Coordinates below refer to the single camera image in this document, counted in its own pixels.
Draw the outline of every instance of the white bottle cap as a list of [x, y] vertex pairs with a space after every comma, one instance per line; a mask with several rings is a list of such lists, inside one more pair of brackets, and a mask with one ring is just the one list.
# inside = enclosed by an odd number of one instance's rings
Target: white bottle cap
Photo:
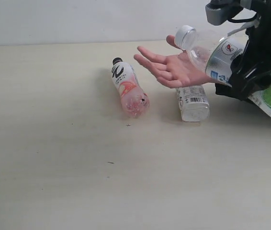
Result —
[[189, 50], [197, 37], [196, 30], [188, 25], [181, 27], [175, 36], [175, 45], [181, 50]]

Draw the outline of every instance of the black bottle cap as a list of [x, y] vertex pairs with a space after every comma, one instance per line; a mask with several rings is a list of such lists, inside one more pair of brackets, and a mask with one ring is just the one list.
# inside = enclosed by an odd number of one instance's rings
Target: black bottle cap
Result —
[[120, 57], [116, 57], [115, 59], [113, 59], [112, 63], [113, 65], [115, 65], [116, 63], [123, 61]]

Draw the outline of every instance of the human hand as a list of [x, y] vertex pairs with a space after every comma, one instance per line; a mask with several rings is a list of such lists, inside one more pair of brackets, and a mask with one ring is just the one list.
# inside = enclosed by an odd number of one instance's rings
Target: human hand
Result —
[[[171, 46], [175, 45], [175, 37], [169, 35], [166, 41]], [[198, 70], [190, 61], [186, 51], [178, 55], [163, 56], [154, 54], [146, 48], [137, 48], [142, 55], [136, 54], [135, 60], [149, 70], [159, 83], [169, 88], [217, 83], [214, 79]]]

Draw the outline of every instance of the white wall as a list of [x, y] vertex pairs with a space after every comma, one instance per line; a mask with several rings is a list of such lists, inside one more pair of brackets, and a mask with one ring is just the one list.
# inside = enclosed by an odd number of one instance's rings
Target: white wall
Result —
[[[0, 45], [164, 39], [206, 21], [208, 0], [0, 0]], [[236, 25], [213, 27], [224, 34]]]

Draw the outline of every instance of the white table surface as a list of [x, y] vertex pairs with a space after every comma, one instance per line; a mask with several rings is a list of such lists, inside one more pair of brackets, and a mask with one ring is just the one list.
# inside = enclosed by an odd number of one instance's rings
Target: white table surface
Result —
[[[271, 119], [205, 86], [181, 122], [138, 45], [0, 47], [0, 230], [271, 230]], [[127, 119], [112, 59], [134, 65], [149, 112]]]

